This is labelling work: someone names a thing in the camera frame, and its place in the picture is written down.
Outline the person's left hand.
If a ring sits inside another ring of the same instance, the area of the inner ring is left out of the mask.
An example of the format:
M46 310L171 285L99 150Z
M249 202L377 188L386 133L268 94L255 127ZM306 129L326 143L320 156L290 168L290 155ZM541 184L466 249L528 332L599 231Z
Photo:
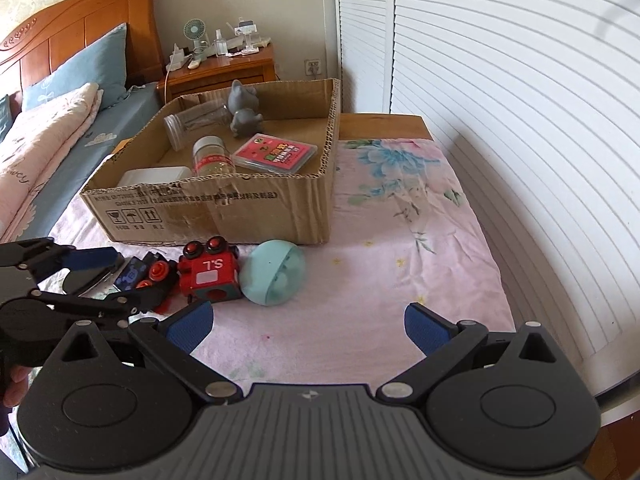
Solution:
M2 403L6 408L15 408L22 402L29 389L30 367L13 365L2 370Z

